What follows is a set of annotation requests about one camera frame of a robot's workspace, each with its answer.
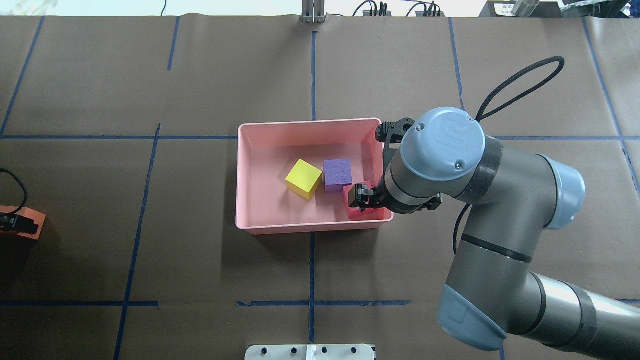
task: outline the purple cube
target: purple cube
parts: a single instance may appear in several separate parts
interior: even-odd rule
[[[322,175],[325,193],[341,193],[343,187],[353,183],[349,159],[325,160]]]

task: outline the robotic arm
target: robotic arm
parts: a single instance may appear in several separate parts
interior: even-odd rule
[[[447,333],[487,351],[510,333],[599,359],[640,359],[640,309],[529,271],[541,232],[568,225],[582,207],[575,169],[504,146],[456,108],[424,114],[385,166],[375,189],[352,189],[352,206],[413,213],[439,193],[473,205],[438,308]]]

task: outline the pink plastic container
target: pink plastic container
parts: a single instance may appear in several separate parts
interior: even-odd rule
[[[379,119],[243,124],[238,129],[236,226],[251,234],[375,229],[393,219],[387,209],[349,220],[341,193],[320,186],[311,201],[287,189],[298,159],[322,169],[327,159],[351,160],[354,183],[377,184],[383,144]]]

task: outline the yellow cube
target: yellow cube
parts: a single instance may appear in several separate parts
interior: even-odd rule
[[[320,186],[322,170],[300,159],[287,175],[287,187],[294,193],[311,200]]]

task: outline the blue joint cap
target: blue joint cap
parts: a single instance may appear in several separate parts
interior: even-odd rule
[[[493,320],[448,285],[438,306],[438,324],[447,334],[484,351],[498,351],[507,338]]]
[[[556,212],[546,229],[562,229],[569,225],[574,215],[582,209],[585,194],[584,180],[578,170],[551,160],[548,156],[538,155],[549,163],[556,177]]]
[[[406,167],[430,181],[450,181],[474,171],[484,154],[484,131],[467,112],[436,108],[405,134],[400,154]]]

